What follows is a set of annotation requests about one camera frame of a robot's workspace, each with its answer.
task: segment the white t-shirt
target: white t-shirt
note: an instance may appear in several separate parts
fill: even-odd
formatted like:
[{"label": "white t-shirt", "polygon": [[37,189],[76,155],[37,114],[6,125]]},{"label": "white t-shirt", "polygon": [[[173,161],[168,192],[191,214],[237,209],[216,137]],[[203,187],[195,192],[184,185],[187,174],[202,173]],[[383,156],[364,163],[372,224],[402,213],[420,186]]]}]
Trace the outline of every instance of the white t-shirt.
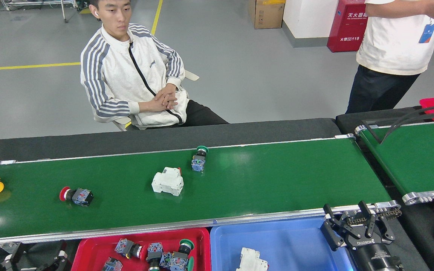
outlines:
[{"label": "white t-shirt", "polygon": [[[386,4],[394,0],[366,0],[367,4]],[[386,19],[369,17],[356,61],[376,72],[396,75],[419,74],[428,68],[434,50],[434,32],[428,43],[419,43],[427,15]]]}]

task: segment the black pants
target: black pants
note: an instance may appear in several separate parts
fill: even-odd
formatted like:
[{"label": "black pants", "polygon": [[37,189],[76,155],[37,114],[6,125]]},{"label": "black pants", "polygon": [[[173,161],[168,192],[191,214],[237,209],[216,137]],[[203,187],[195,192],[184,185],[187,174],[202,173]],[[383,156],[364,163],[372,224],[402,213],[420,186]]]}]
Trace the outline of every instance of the black pants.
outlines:
[{"label": "black pants", "polygon": [[346,114],[393,109],[419,75],[393,75],[359,65]]},{"label": "black pants", "polygon": [[219,115],[210,110],[210,108],[203,106],[193,100],[188,101],[186,114],[187,119],[183,125],[176,124],[162,127],[149,127],[148,129],[228,124],[228,122],[219,117]]}]

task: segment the white circuit breaker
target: white circuit breaker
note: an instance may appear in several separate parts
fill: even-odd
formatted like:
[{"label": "white circuit breaker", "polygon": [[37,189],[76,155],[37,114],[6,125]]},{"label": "white circuit breaker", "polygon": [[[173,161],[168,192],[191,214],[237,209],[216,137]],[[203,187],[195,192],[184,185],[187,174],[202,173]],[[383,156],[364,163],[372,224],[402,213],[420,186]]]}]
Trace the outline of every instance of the white circuit breaker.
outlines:
[{"label": "white circuit breaker", "polygon": [[183,187],[184,179],[180,168],[165,167],[162,173],[157,172],[153,177],[152,188],[154,192],[167,192],[178,196]]},{"label": "white circuit breaker", "polygon": [[235,271],[267,271],[267,261],[259,259],[260,252],[243,247],[241,251],[241,265]]}]

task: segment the young man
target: young man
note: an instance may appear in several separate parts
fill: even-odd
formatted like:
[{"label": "young man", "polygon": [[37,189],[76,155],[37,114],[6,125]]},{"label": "young man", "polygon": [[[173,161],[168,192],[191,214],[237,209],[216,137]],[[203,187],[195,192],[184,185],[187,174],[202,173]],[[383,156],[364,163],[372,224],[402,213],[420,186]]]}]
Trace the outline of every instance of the young man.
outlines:
[{"label": "young man", "polygon": [[81,84],[97,122],[130,117],[139,129],[228,123],[189,100],[179,54],[130,24],[130,0],[90,0],[103,25],[81,53]]},{"label": "young man", "polygon": [[434,50],[434,0],[365,3],[369,18],[346,113],[394,108]]}]

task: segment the fire extinguisher box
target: fire extinguisher box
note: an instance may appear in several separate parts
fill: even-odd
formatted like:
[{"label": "fire extinguisher box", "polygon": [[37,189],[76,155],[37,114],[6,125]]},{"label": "fire extinguisher box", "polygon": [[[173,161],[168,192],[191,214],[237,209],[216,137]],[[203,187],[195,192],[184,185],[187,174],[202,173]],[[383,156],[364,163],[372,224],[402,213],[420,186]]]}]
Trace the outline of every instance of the fire extinguisher box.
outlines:
[{"label": "fire extinguisher box", "polygon": [[339,0],[327,46],[331,52],[358,51],[366,30],[365,0]]}]

